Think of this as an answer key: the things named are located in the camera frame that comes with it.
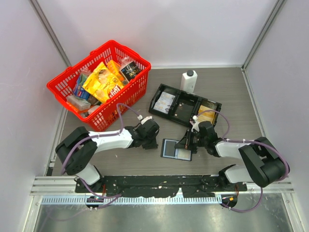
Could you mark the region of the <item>black leather card holder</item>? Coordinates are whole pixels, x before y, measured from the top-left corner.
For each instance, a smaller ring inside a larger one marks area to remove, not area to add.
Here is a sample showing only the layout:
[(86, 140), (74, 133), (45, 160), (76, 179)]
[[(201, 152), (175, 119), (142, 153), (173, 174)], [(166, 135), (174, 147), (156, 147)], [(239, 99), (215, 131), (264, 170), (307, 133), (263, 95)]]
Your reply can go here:
[(173, 160), (191, 161), (192, 152), (190, 150), (189, 150), (191, 152), (190, 160), (178, 159), (178, 152), (180, 150), (185, 150), (185, 149), (175, 149), (175, 145), (177, 142), (178, 142), (177, 140), (163, 139), (160, 157), (167, 158), (167, 159), (173, 159)]

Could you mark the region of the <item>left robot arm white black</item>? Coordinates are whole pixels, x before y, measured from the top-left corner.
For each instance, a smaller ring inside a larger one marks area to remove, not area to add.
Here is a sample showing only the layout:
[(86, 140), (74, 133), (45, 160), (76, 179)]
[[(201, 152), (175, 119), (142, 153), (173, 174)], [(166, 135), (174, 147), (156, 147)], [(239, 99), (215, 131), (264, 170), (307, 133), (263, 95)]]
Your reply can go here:
[(103, 187), (103, 176), (90, 164), (92, 157), (101, 151), (116, 148), (142, 147), (156, 149), (159, 125), (150, 116), (136, 126), (127, 126), (108, 132), (88, 131), (78, 127), (55, 149), (67, 175), (78, 177), (79, 184), (88, 191), (99, 192)]

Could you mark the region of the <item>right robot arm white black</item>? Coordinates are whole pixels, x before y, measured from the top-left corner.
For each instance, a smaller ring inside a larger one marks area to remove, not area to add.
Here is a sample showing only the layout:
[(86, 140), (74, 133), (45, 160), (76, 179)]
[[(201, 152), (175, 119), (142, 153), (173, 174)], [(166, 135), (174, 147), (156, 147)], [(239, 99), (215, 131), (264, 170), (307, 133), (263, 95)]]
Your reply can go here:
[(286, 178), (290, 167), (266, 137), (255, 140), (229, 140), (218, 137), (209, 121), (194, 123), (175, 145), (196, 153), (199, 147), (219, 158), (242, 160), (243, 165), (230, 165), (219, 172), (218, 185), (224, 191), (231, 190), (238, 182), (253, 182), (265, 188)]

